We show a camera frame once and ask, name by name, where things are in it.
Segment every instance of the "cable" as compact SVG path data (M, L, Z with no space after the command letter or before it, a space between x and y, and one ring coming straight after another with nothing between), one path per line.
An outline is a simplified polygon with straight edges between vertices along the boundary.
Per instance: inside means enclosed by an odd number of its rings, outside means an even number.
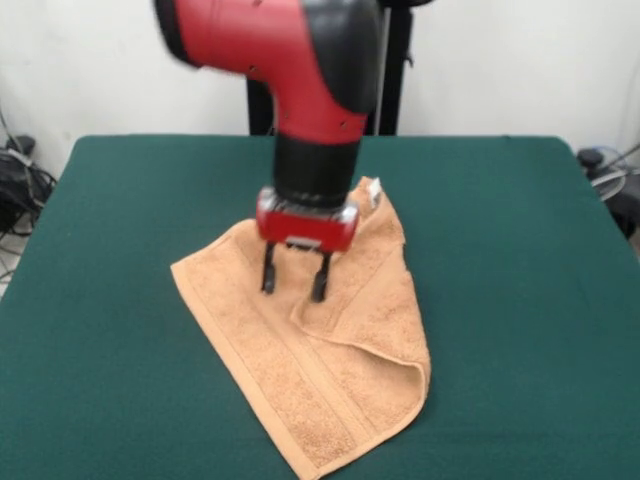
M4 114L2 113L2 101L0 101L0 124L2 124L2 128L4 128L4 131L7 132L7 137L9 137L9 140L13 142L20 153L24 154L24 152L22 151L22 145L16 140L16 137L13 136L11 130L9 129L9 125L7 125L7 120L4 118Z
M11 250L10 248L7 248L7 247L3 247L2 245L0 245L0 251L3 251L4 253L8 253L9 255L15 255L16 257L22 256L22 253L16 252L15 250Z
M620 179L620 181L618 182L618 185L616 185L610 191L600 195L600 199L603 202L606 202L607 200L611 200L613 197L615 197L620 192L622 192L622 190L624 190L624 187L627 185L627 178L632 175L640 175L640 169L635 169L635 170L618 169L613 173L609 173L607 175L603 175L602 177L596 178L591 182L591 185L594 188L596 188L606 183L612 182L613 180L616 180L618 178Z
M627 158L629 158L631 155L633 155L637 151L640 151L640 143L638 143L637 145L634 145L633 147L631 147L631 149L627 150L622 155L619 155L617 158L614 158L613 160L603 163L596 169L596 171L606 170L609 167L613 167L617 163L626 161Z
M4 272L2 275L0 275L0 280L4 280L5 278L10 277L15 272L16 272L15 270L8 270L8 271Z
M609 173L607 175L603 175L602 177L598 177L595 180L593 180L591 182L591 186L592 187L599 187L600 185L604 185L605 183L608 183L612 180L615 180L617 178L624 178L629 174L629 172L625 171L625 170L618 170L616 172L613 173Z
M627 185L627 177L622 177L618 182L618 185L616 185L613 189L611 189L611 191L600 196L600 200L602 200L603 202L606 202L607 200L611 200L613 197L618 195L622 190L624 190L624 187L626 185Z

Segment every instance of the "table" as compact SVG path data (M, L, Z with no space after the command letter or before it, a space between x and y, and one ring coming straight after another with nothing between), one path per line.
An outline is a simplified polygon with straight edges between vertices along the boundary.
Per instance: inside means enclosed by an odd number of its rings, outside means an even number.
M169 271L253 215L272 148L77 143L0 304L0 478L293 478ZM360 175L404 223L433 377L334 478L635 478L640 268L566 144L367 138Z

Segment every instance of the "green tablecloth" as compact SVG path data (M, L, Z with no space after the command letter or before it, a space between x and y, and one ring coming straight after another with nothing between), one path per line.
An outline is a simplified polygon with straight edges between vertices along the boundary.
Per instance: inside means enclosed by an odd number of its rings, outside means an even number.
M253 215L272 147L77 144L0 305L0 478L293 478L169 272ZM404 223L433 377L335 478L637 478L640 268L566 145L367 139L359 175Z

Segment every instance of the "black cable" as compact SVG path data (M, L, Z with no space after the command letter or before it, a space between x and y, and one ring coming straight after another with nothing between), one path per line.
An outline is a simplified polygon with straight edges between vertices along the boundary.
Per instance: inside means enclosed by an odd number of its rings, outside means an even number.
M15 273L15 270L9 270L8 272L4 272L2 275L0 275L0 280L10 277L14 273Z
M627 150L625 153L623 153L622 155L619 155L617 158L614 158L613 160L611 160L610 162L607 163L603 163L599 168L598 171L600 170L604 170L606 168L609 167L613 167L616 164L626 160L627 158L629 158L631 155L633 155L634 153L636 153L637 151L640 151L640 143L638 143L637 145L631 147L629 150Z
M16 252L15 250L11 250L10 248L7 248L7 247L3 247L2 245L0 245L0 251L8 253L9 255L15 255L16 257L22 256L22 253Z
M7 137L9 137L9 140L11 140L16 145L16 148L18 149L18 151L20 153L24 153L22 151L22 145L13 136L13 134L11 133L11 130L9 130L9 125L7 125L7 120L4 118L4 114L2 113L2 102L0 102L0 124L2 125L2 128L4 128L4 131L7 132Z

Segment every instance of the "electrical cord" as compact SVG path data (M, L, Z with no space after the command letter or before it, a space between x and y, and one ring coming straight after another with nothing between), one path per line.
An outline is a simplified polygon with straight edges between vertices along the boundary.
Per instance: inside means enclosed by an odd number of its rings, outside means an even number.
M14 273L15 273L15 270L8 270L8 271L4 272L2 275L0 275L0 283L6 283L6 282L2 282L2 280L4 280L7 277L10 277Z
M616 169L615 172L609 173L607 175L603 175L601 177L598 177L596 179L594 179L591 182L591 185L594 188L600 187L602 185L606 185L609 182L612 182L614 180L620 179L620 181L618 182L618 184L611 189L608 192L602 193L600 195L600 199L603 202L606 202L607 200L611 200L613 197L615 197L616 195L618 195L620 192L622 192L622 190L624 190L624 187L627 184L627 178L633 175L640 175L640 169L634 169L634 170L621 170L621 169Z
M602 165L600 165L596 169L596 171L599 172L599 171L602 171L602 170L606 170L607 168L613 167L613 166L617 165L620 162L626 161L631 155L633 155L634 153L636 153L638 151L640 151L640 143L634 145L633 147L631 147L629 150L627 150L622 155L618 155L613 160L610 160L608 162L604 162Z
M9 126L7 125L7 120L4 118L4 114L2 113L2 101L1 101L1 99L0 99L0 124L2 125L2 128L4 129L4 131L7 133L7 137L9 137L9 140L11 140L11 142L13 142L13 144L16 146L18 151L20 153L24 153L22 151L22 145L20 144L20 142L18 142L16 140L16 137L13 136L13 134L11 133L11 130L9 129Z

